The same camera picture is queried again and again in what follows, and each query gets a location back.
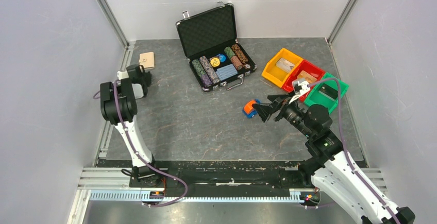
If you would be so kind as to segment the beige leather card holder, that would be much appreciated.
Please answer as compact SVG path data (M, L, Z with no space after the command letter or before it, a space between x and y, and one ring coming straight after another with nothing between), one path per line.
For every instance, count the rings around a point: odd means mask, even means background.
M143 66L146 70L147 69L154 69L155 68L155 54L154 52L146 52L139 54L139 65Z

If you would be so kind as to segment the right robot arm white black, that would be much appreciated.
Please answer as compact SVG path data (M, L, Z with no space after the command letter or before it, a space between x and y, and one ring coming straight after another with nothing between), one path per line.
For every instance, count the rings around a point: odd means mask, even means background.
M415 214L391 201L350 157L346 146L330 130L332 119L326 107L314 104L301 109L292 94L269 95L269 104L254 103L263 122L274 113L285 119L308 140L311 158L298 166L298 182L325 192L356 223L414 223Z

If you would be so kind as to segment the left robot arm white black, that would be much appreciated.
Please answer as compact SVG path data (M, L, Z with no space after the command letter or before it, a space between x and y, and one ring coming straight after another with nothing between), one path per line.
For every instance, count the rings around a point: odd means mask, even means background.
M147 96L151 82L151 73L135 64L119 71L115 82L104 82L99 87L101 114L119 132L130 154L131 169L121 169L130 178L130 187L156 187L163 182L137 122L137 99Z

